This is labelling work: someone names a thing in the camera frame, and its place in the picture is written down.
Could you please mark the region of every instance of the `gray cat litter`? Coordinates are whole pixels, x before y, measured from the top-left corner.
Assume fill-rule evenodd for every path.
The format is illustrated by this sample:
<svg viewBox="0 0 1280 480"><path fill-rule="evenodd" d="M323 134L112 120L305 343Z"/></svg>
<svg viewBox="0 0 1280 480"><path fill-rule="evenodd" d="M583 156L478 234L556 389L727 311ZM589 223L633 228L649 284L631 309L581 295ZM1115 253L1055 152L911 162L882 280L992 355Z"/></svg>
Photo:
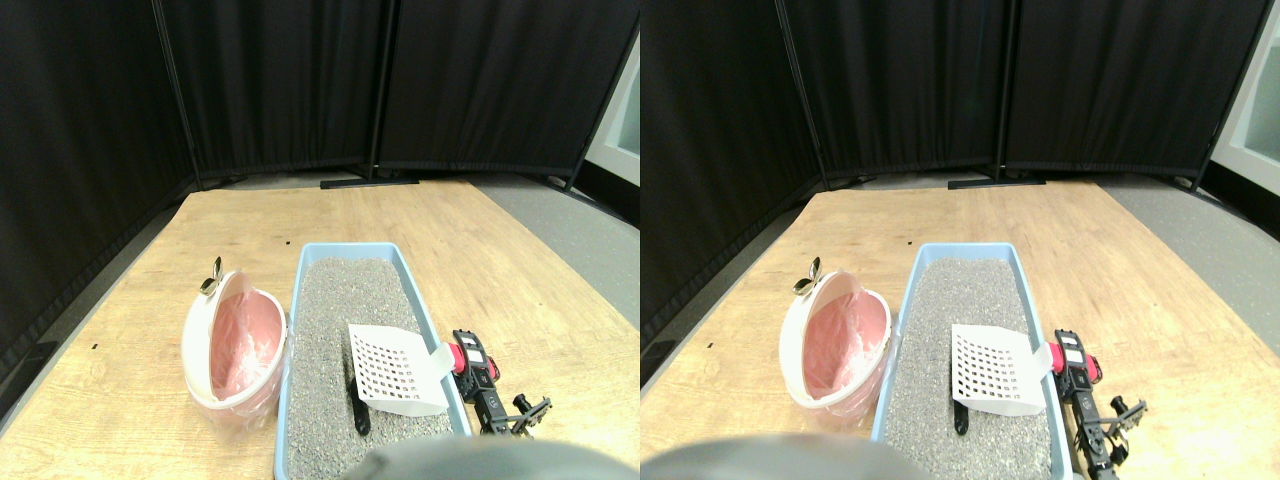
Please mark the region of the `gray cat litter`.
<svg viewBox="0 0 1280 480"><path fill-rule="evenodd" d="M938 479L1048 479L1044 412L1007 417L969 411L956 434L951 404L951 324L1027 332L1014 271L998 259L938 259L911 298L884 440Z"/></svg>
<svg viewBox="0 0 1280 480"><path fill-rule="evenodd" d="M343 371L343 357L351 356L347 324L421 333L396 266L381 259L321 259L307 269L298 297L293 301L298 308L297 324L289 333L293 342L287 457L291 479L338 477L374 448L452 433L448 413L407 417L372 408L367 436L360 436L353 426Z"/></svg>

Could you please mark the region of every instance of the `gray floor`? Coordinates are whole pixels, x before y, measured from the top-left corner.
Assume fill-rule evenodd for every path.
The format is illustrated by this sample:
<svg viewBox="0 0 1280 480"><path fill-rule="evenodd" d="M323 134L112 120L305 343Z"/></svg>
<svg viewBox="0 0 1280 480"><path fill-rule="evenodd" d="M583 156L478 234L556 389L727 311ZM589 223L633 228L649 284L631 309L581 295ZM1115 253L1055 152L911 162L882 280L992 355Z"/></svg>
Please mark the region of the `gray floor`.
<svg viewBox="0 0 1280 480"><path fill-rule="evenodd" d="M353 179L357 175L342 172L278 173L251 175L221 188L225 189L279 189L316 188L321 180ZM632 326L640 325L640 230L534 180L512 174L468 174L463 178L476 186L495 204L516 218L525 228L547 243L579 275L600 293ZM70 306L54 321L40 342L58 340L65 346L83 320L92 316L101 300L114 288L133 261L146 250L160 230L169 224L178 207L160 212L155 220L122 248ZM36 379L44 380L51 365ZM0 381L0 390L10 378ZM26 403L19 401L13 411L0 419L0 435L8 429L13 412Z"/></svg>
<svg viewBox="0 0 1280 480"><path fill-rule="evenodd" d="M909 173L879 175L852 189L946 188L948 180L986 178L973 173ZM1102 174L1089 179L1160 237L1210 288L1280 355L1280 242L1228 207L1206 201L1155 179L1134 174ZM783 214L749 243L685 306L653 344L676 340L678 347L649 379L648 393L675 353L716 310L760 255L795 221L801 209Z"/></svg>

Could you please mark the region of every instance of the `white wall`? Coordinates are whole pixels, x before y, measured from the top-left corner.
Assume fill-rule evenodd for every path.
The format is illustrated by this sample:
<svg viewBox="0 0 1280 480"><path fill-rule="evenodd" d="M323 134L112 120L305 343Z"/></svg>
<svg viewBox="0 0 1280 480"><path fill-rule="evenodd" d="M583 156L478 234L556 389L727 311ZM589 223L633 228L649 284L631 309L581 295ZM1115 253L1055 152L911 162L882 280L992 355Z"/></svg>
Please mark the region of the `white wall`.
<svg viewBox="0 0 1280 480"><path fill-rule="evenodd" d="M586 160L640 186L640 38L636 37L622 76L604 110Z"/></svg>

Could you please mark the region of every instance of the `gray object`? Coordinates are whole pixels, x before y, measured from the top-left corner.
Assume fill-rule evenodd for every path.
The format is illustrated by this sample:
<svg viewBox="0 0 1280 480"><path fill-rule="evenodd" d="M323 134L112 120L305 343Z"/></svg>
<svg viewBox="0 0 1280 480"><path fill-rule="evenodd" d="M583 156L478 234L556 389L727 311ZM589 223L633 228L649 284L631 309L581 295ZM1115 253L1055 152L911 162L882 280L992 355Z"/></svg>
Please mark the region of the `gray object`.
<svg viewBox="0 0 1280 480"><path fill-rule="evenodd" d="M509 436L425 436L372 452L344 475L389 479L635 479L636 471L603 453L550 440Z"/></svg>
<svg viewBox="0 0 1280 480"><path fill-rule="evenodd" d="M972 411L964 436L952 424L951 324L1028 333L1009 262L934 260L913 294L910 320L911 332L897 352L884 440L940 479L1051 477L1046 413L1006 417Z"/></svg>
<svg viewBox="0 0 1280 480"><path fill-rule="evenodd" d="M369 436L353 426L343 356L351 355L347 324L396 326L421 333L401 276L381 259L321 259L302 279L297 325L291 333L288 475L334 479L370 449L421 435L452 431L449 416L406 417L370 411Z"/></svg>
<svg viewBox="0 0 1280 480"><path fill-rule="evenodd" d="M682 447L640 466L644 479L685 480L925 480L899 452L851 435L791 434Z"/></svg>

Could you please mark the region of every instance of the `pink bag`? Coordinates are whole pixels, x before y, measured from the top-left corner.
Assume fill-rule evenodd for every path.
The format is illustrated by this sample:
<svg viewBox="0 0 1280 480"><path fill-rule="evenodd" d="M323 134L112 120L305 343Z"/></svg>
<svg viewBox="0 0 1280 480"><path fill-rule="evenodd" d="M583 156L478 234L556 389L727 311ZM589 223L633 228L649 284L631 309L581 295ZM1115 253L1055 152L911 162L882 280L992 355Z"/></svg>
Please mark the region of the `pink bag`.
<svg viewBox="0 0 1280 480"><path fill-rule="evenodd" d="M237 270L215 271L216 289L187 311L182 365L196 410L220 442L262 429L280 397L284 308Z"/></svg>
<svg viewBox="0 0 1280 480"><path fill-rule="evenodd" d="M823 275L782 323L778 361L791 399L828 428L861 425L879 397L890 317L884 298L852 274Z"/></svg>

